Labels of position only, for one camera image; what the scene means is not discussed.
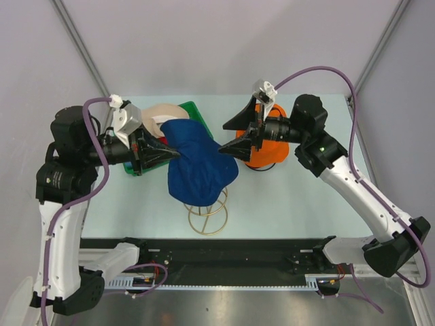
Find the orange bucket hat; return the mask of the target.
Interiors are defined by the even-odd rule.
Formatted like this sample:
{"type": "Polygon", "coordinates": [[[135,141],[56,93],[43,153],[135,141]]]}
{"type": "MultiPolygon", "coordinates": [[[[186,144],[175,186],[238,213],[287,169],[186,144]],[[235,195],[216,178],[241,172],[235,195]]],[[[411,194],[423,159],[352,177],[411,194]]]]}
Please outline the orange bucket hat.
{"type": "MultiPolygon", "coordinates": [[[[268,117],[286,117],[285,110],[279,105],[274,105],[268,117]]],[[[244,130],[236,131],[236,138],[239,138],[244,133],[244,130]]],[[[251,159],[244,162],[250,166],[264,166],[271,163],[281,163],[289,155],[290,146],[284,142],[274,142],[264,140],[262,149],[256,151],[255,148],[251,151],[251,159]]]]}

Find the beige bucket hat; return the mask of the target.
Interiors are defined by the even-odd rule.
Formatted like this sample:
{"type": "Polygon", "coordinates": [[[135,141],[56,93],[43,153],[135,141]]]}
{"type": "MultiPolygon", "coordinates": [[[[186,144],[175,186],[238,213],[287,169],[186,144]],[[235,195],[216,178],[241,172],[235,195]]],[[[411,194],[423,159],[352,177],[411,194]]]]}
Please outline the beige bucket hat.
{"type": "Polygon", "coordinates": [[[188,112],[178,105],[161,103],[141,110],[143,125],[156,138],[164,137],[160,130],[163,123],[169,120],[189,119],[188,112]]]}

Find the dark blue bucket hat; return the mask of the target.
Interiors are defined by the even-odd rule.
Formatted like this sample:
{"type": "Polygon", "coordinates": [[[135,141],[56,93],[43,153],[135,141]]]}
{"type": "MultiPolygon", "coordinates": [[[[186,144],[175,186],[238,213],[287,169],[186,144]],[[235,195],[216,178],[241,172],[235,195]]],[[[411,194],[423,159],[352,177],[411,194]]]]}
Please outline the dark blue bucket hat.
{"type": "Polygon", "coordinates": [[[169,162],[168,189],[174,199],[192,206],[210,206],[239,175],[232,156],[195,120],[168,120],[160,127],[169,146],[180,157],[169,162]]]}

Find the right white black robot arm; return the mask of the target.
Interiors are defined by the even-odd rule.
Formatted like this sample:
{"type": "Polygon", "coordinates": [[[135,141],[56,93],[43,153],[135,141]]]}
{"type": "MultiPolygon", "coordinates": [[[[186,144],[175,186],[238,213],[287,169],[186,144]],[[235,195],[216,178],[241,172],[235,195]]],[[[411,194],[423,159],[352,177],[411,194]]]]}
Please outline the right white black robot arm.
{"type": "Polygon", "coordinates": [[[368,238],[328,237],[313,256],[314,266],[320,272],[330,272],[338,264],[367,264],[381,276],[397,274],[418,252],[430,223],[399,209],[351,167],[347,150],[325,130],[328,112],[320,97],[298,96],[289,117],[264,117],[264,108],[272,104],[264,94],[253,95],[245,108],[223,125],[225,130],[242,131],[242,135],[219,151],[248,162],[264,141],[295,143],[300,164],[336,190],[372,232],[368,238]]]}

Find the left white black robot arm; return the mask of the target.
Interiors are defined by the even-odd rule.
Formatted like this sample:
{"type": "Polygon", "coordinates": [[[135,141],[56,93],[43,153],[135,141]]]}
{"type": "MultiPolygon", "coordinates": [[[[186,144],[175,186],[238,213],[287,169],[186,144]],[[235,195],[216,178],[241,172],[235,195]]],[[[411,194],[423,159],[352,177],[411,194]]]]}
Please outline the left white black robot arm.
{"type": "Polygon", "coordinates": [[[41,214],[41,258],[31,305],[51,306],[64,316],[94,308],[103,288],[131,267],[145,270],[151,256],[146,242],[123,238],[89,264],[78,255],[90,198],[94,196],[98,167],[130,163],[137,174],[161,162],[178,158],[178,152],[152,136],[141,112],[124,103],[114,112],[112,134],[97,132],[97,125],[80,106],[61,109],[51,123],[54,140],[36,174],[36,199],[41,214]]]}

